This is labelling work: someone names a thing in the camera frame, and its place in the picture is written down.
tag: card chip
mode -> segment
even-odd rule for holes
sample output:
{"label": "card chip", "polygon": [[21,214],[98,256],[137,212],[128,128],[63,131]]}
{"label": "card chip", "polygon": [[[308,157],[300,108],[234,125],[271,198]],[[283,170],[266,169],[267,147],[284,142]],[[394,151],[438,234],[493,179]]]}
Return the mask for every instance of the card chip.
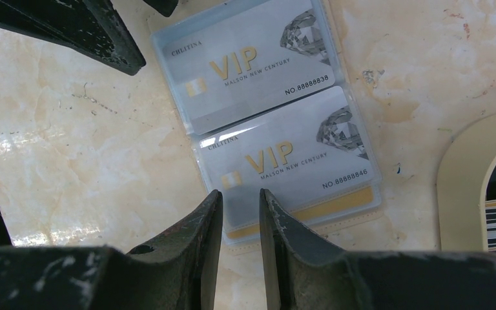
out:
{"label": "card chip", "polygon": [[198,79],[187,82],[185,88],[187,89],[189,97],[194,97],[206,92],[206,83],[204,83],[202,77],[199,77]]}
{"label": "card chip", "polygon": [[242,179],[240,178],[240,173],[234,171],[222,176],[222,184],[224,189],[230,189],[232,187],[242,185]]}

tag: vip card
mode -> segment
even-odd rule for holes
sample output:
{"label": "vip card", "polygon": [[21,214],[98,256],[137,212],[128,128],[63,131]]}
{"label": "vip card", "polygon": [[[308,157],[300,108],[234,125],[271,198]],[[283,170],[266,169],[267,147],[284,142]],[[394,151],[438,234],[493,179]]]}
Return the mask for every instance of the vip card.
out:
{"label": "vip card", "polygon": [[209,190],[223,192],[227,226],[258,221],[259,190],[295,211],[367,185],[377,174],[343,90],[332,87],[199,142]]}
{"label": "vip card", "polygon": [[210,132],[335,82],[326,22],[311,0],[227,4],[153,35],[188,133]]}

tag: diamond image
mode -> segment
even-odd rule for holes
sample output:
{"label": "diamond image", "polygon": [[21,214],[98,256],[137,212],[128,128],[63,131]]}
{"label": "diamond image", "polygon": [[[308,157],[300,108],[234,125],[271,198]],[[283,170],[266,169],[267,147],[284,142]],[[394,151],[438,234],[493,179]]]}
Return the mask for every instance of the diamond image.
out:
{"label": "diamond image", "polygon": [[316,140],[346,152],[358,153],[359,157],[368,159],[357,126],[351,122],[352,118],[349,107],[332,113],[320,124]]}
{"label": "diamond image", "polygon": [[313,9],[301,13],[284,28],[280,46],[330,64]]}

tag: beige curved edge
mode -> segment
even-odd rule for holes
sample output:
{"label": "beige curved edge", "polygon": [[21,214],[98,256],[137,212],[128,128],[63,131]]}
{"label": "beige curved edge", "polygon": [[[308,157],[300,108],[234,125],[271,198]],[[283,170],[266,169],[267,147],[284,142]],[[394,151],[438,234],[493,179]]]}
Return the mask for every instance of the beige curved edge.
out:
{"label": "beige curved edge", "polygon": [[444,155],[437,194],[443,251],[487,251],[485,200],[496,166],[496,115],[465,130]]}

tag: marble tabletop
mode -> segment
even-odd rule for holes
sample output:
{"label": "marble tabletop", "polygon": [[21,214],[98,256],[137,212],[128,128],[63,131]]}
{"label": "marble tabletop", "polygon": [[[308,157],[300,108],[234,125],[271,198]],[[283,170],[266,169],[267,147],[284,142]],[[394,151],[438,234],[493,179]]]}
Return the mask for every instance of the marble tabletop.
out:
{"label": "marble tabletop", "polygon": [[[148,20],[167,25],[217,2],[181,0],[166,19],[141,0],[113,1],[147,60],[135,76],[0,29],[0,208],[14,245],[128,251],[201,202]],[[496,113],[496,0],[330,0],[328,14],[383,174],[384,211],[328,239],[437,250],[440,160]],[[216,309],[265,309],[261,252],[222,250]]]}

